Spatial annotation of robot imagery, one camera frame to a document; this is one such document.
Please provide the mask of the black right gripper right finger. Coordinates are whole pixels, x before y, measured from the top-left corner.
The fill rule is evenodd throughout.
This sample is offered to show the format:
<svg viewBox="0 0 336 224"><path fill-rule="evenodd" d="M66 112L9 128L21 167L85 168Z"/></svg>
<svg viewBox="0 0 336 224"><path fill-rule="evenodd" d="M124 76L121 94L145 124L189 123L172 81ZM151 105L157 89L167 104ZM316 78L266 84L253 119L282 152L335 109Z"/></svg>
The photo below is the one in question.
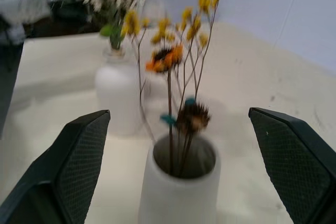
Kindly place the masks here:
<svg viewBox="0 0 336 224"><path fill-rule="evenodd" d="M335 223L335 151L301 119L262 108L248 116L293 223Z"/></svg>

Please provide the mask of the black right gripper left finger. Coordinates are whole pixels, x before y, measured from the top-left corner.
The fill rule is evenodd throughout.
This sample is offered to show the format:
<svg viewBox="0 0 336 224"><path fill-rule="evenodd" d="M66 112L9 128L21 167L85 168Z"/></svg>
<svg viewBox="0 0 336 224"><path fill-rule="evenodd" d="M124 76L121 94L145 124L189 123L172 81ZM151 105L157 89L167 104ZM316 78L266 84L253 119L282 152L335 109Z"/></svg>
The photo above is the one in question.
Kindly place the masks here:
<svg viewBox="0 0 336 224"><path fill-rule="evenodd" d="M100 110L67 123L1 204L1 223L84 223L109 122Z"/></svg>

